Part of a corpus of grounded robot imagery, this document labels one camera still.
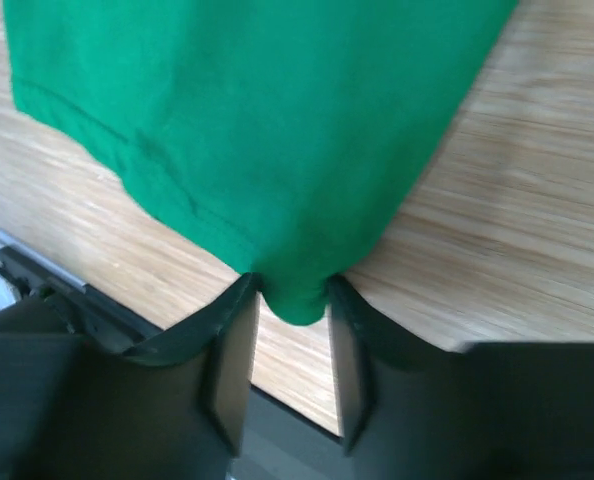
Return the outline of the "green t-shirt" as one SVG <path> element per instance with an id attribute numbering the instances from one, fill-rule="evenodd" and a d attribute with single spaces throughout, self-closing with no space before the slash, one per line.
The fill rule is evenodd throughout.
<path id="1" fill-rule="evenodd" d="M 7 1 L 17 109 L 318 321 L 431 160 L 511 1 Z"/>

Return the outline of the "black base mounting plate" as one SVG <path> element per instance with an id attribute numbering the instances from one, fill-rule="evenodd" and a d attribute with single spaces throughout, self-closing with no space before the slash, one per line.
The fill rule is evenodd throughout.
<path id="1" fill-rule="evenodd" d="M 62 410 L 87 479 L 348 479 L 339 439 L 250 383 L 250 277 L 162 329 L 93 286 L 80 291 L 12 247 L 4 268 L 79 333 Z"/>

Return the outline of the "aluminium frame rail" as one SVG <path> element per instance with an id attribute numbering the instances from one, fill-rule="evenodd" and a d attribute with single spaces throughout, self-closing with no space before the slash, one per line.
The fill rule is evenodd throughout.
<path id="1" fill-rule="evenodd" d="M 23 242 L 20 242 L 15 237 L 9 235 L 6 231 L 0 229 L 0 249 L 3 247 L 12 247 L 14 250 L 22 253 L 24 256 L 32 259 L 35 263 L 50 271 L 57 278 L 69 284 L 71 287 L 74 287 L 80 291 L 84 291 L 86 283 L 82 279 L 76 275 L 73 275 L 37 251 L 33 250 Z"/>

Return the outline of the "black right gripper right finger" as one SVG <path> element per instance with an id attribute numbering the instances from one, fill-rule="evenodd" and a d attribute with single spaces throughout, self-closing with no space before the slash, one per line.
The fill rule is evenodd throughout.
<path id="1" fill-rule="evenodd" d="M 594 343 L 443 350 L 328 283 L 342 445 L 359 479 L 594 479 Z"/>

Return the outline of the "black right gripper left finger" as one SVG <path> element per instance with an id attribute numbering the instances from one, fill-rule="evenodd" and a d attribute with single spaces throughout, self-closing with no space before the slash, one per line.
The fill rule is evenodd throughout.
<path id="1" fill-rule="evenodd" d="M 223 479 L 239 454 L 258 278 L 161 330 L 48 285 L 0 311 L 0 479 Z"/>

